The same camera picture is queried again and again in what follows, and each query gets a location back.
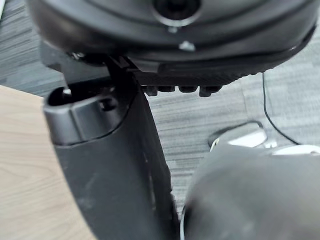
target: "wooden desk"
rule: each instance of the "wooden desk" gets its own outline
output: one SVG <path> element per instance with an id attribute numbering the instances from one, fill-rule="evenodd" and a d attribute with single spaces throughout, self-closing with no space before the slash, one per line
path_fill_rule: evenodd
<path id="1" fill-rule="evenodd" d="M 41 108 L 41 97 L 0 86 L 0 240 L 94 240 Z"/>

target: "black plastic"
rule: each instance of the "black plastic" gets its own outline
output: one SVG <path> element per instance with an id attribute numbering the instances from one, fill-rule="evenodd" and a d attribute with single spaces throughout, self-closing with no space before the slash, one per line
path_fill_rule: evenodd
<path id="1" fill-rule="evenodd" d="M 43 110 L 54 144 L 101 138 L 121 124 L 138 88 L 130 82 L 110 82 L 108 78 L 78 82 L 69 85 L 71 97 L 63 95 L 63 87 L 49 95 Z"/>
<path id="2" fill-rule="evenodd" d="M 61 114 L 72 111 L 70 105 L 52 106 L 53 96 L 49 96 L 44 112 L 51 135 L 60 137 L 52 137 L 54 148 L 78 207 L 97 239 L 174 239 L 178 217 L 170 171 L 149 104 L 140 90 L 130 91 L 132 98 L 125 114 L 120 111 L 103 116 L 102 110 L 97 114 L 101 99 L 97 96 L 74 103 L 86 119 L 82 126 L 92 131 L 80 143 L 69 137 L 75 134 L 74 126 Z M 111 126 L 113 119 L 117 124 Z M 97 128 L 101 131 L 95 136 Z"/>

